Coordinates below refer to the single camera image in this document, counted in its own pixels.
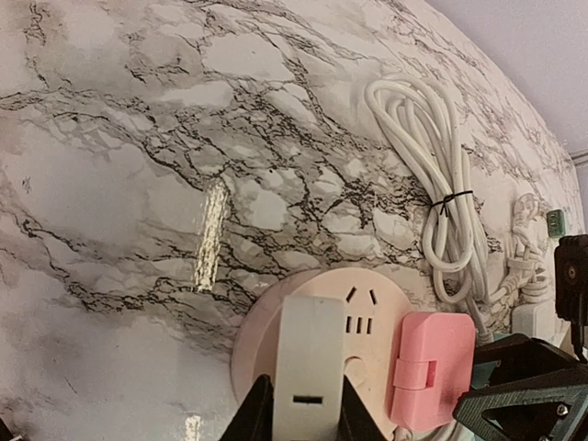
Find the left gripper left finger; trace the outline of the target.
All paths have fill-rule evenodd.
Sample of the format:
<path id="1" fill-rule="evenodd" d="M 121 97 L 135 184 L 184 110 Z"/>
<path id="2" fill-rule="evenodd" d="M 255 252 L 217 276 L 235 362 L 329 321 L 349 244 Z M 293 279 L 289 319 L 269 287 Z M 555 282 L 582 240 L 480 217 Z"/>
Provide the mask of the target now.
<path id="1" fill-rule="evenodd" d="M 222 441 L 271 441 L 274 388 L 260 375 L 227 426 Z"/>

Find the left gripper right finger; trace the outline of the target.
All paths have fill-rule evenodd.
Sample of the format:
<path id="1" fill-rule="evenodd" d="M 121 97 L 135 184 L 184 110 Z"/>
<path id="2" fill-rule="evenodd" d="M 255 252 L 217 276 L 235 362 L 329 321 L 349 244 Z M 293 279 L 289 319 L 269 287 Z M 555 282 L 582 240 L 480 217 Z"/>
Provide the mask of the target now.
<path id="1" fill-rule="evenodd" d="M 386 441 L 354 386 L 344 376 L 341 413 L 338 424 L 339 441 Z"/>

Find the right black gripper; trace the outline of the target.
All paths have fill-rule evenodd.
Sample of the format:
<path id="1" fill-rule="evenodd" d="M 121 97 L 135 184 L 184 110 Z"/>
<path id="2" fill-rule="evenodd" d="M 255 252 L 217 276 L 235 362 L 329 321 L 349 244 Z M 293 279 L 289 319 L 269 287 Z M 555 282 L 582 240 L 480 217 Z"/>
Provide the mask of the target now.
<path id="1" fill-rule="evenodd" d="M 571 324 L 571 345 L 585 358 L 587 235 L 555 249 L 556 313 Z M 483 440 L 585 440 L 587 365 L 536 338 L 514 334 L 475 349 L 475 366 L 495 365 L 489 384 L 458 399 L 454 419 Z"/>

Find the white small adapter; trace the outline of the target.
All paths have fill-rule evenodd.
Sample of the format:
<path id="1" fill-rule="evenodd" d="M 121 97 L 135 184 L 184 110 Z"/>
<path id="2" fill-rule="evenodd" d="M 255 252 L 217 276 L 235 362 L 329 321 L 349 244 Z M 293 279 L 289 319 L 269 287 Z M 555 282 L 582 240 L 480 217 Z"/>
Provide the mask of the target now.
<path id="1" fill-rule="evenodd" d="M 345 307 L 287 297 L 277 345 L 274 440 L 334 440 L 344 382 Z"/>

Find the teal power strip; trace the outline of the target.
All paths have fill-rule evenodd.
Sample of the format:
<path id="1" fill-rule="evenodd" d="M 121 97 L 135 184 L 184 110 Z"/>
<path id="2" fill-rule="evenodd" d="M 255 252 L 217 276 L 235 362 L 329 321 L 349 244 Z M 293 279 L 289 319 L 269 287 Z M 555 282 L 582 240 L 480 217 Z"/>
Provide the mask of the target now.
<path id="1" fill-rule="evenodd" d="M 501 385 L 510 380 L 509 372 L 499 365 L 499 360 L 487 363 L 474 364 L 470 388 L 472 390 L 483 389 L 492 385 Z"/>

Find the long white power strip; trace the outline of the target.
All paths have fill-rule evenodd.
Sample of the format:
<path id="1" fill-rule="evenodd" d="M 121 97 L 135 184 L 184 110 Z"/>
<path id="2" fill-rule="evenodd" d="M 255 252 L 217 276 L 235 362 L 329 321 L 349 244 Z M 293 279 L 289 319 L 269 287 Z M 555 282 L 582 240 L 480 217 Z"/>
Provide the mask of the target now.
<path id="1" fill-rule="evenodd" d="M 517 306 L 511 315 L 512 333 L 549 340 L 554 334 L 553 315 L 554 303 L 552 301 Z"/>

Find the pink power strip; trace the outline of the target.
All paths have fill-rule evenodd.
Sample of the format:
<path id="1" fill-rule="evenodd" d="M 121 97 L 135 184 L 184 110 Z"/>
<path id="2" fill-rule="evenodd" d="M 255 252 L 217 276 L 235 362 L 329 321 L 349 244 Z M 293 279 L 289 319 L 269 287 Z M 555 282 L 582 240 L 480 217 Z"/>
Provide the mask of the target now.
<path id="1" fill-rule="evenodd" d="M 476 329 L 462 313 L 408 313 L 401 324 L 390 420 L 417 434 L 453 420 L 469 391 Z"/>

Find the round beige socket hub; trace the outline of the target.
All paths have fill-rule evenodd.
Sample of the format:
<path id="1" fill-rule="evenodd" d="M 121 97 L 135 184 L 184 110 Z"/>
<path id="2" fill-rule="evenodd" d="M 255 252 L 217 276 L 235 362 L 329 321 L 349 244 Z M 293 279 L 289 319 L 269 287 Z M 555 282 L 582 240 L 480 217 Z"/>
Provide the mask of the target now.
<path id="1" fill-rule="evenodd" d="M 287 297 L 337 299 L 345 307 L 344 376 L 386 440 L 401 430 L 390 420 L 393 378 L 403 318 L 415 311 L 404 292 L 372 270 L 347 267 L 304 271 L 270 287 L 245 317 L 233 348 L 232 388 L 242 404 L 256 379 L 267 374 L 275 392 L 280 319 Z M 438 429 L 451 430 L 455 419 Z"/>

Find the mint green usb charger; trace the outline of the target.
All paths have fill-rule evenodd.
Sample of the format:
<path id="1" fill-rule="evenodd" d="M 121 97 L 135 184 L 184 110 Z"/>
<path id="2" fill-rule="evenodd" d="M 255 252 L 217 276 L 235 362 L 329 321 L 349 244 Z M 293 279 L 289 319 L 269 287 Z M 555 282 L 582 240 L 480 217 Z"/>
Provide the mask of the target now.
<path id="1" fill-rule="evenodd" d="M 559 239 L 567 233 L 565 212 L 562 209 L 550 210 L 546 215 L 548 225 L 548 237 Z"/>

